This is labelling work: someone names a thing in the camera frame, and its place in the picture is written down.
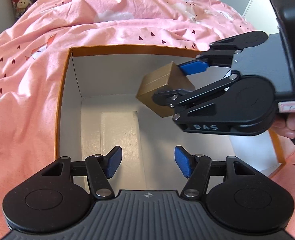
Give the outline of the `person right hand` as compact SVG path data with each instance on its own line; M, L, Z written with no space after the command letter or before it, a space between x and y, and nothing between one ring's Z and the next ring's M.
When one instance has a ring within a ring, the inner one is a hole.
M289 139L295 138L295 113L290 113L287 118L283 118L279 115L276 116L271 130L276 134L287 137Z

